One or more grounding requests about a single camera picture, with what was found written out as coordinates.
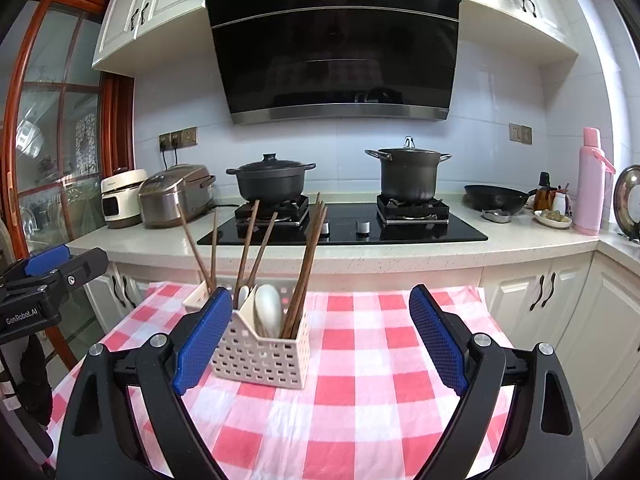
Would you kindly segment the person left hand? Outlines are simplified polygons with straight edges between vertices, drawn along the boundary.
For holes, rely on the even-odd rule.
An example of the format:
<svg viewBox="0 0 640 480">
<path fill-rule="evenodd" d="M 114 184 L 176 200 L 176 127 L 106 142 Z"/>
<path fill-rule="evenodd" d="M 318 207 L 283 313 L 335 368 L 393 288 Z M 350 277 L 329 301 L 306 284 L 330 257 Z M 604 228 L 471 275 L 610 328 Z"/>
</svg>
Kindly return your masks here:
<svg viewBox="0 0 640 480">
<path fill-rule="evenodd" d="M 53 410 L 46 356 L 36 334 L 1 346 L 1 383 L 40 426 L 49 426 Z"/>
</svg>

